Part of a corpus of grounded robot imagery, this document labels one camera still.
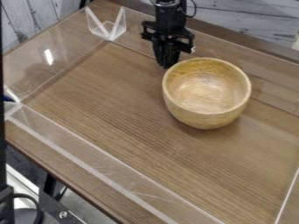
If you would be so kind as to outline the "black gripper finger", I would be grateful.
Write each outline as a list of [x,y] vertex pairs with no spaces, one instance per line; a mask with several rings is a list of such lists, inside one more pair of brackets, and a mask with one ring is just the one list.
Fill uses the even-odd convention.
[[156,62],[157,64],[164,67],[165,66],[165,46],[164,46],[164,42],[160,41],[159,39],[153,40],[153,55],[156,58]]
[[175,43],[168,42],[165,45],[165,68],[169,68],[173,64],[177,63],[180,58],[180,51]]

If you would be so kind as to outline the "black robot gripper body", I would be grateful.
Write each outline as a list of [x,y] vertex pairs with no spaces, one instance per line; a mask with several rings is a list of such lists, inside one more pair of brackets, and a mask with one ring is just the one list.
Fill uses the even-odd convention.
[[185,28],[187,18],[193,18],[196,13],[187,14],[185,2],[152,2],[155,21],[143,21],[143,39],[153,43],[155,39],[176,44],[180,52],[193,53],[192,44],[195,35]]

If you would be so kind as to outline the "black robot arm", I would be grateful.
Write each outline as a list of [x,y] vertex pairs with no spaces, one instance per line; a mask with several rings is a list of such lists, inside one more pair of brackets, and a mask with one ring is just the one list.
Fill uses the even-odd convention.
[[185,28],[187,0],[151,0],[155,8],[155,21],[143,21],[141,38],[152,42],[153,55],[163,68],[175,65],[180,52],[193,53],[195,35]]

